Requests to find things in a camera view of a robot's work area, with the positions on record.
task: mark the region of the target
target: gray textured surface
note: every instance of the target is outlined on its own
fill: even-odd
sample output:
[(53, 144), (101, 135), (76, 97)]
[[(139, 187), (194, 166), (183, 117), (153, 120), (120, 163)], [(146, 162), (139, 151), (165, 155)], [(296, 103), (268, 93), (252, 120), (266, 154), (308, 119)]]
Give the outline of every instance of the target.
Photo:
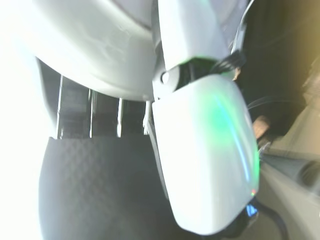
[(45, 240), (197, 240), (165, 199), (148, 136), (49, 141), (39, 184)]

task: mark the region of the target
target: wire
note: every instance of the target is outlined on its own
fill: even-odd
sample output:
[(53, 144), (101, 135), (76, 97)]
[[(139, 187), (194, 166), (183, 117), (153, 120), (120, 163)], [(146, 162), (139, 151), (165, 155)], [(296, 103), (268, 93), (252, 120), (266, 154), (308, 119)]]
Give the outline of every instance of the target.
[(252, 200), (252, 205), (256, 209), (258, 209), (258, 211), (264, 213), (266, 216), (268, 216), (271, 220), (274, 221), (274, 223), (280, 231), (282, 240), (289, 240), (289, 233), (286, 223), (275, 210), (259, 202), (256, 197)]
[(233, 53), (235, 50), (236, 50), (236, 46), (237, 46), (237, 41), (238, 41), (238, 37), (239, 37), (239, 31), (240, 29), (242, 28), (242, 25), (244, 24), (244, 21), (245, 21), (245, 18), (247, 16), (247, 13), (249, 11), (249, 9), (251, 8), (252, 4), (254, 3), (255, 0), (251, 0), (248, 4), (248, 6), (246, 7), (246, 9), (244, 10), (243, 12), (243, 15), (241, 17), (241, 20), (240, 20), (240, 23), (239, 23), (239, 26), (236, 30), (236, 34), (235, 34), (235, 37), (234, 37), (234, 40), (233, 40), (233, 45), (232, 45), (232, 49), (231, 49), (231, 53)]

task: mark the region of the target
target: white cable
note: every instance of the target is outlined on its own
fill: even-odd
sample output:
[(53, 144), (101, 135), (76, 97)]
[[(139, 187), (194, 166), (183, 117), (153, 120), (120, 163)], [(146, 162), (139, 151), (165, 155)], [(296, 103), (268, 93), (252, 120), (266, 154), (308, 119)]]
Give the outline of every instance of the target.
[(248, 6), (246, 7), (246, 9), (245, 9), (244, 12), (243, 12), (242, 18), (241, 18), (241, 20), (240, 20), (238, 29), (236, 30), (236, 34), (235, 34), (235, 37), (234, 37), (234, 40), (233, 40), (233, 45), (232, 45), (232, 49), (231, 49), (231, 53), (232, 53), (232, 54), (233, 54), (234, 51), (236, 50), (237, 40), (238, 40), (238, 37), (239, 37), (239, 31), (240, 31), (240, 29), (242, 28), (242, 25), (244, 24), (246, 15), (247, 15), (249, 9), (251, 8), (252, 4), (254, 3), (254, 1), (255, 1), (255, 0), (251, 0), (251, 1), (249, 2)]

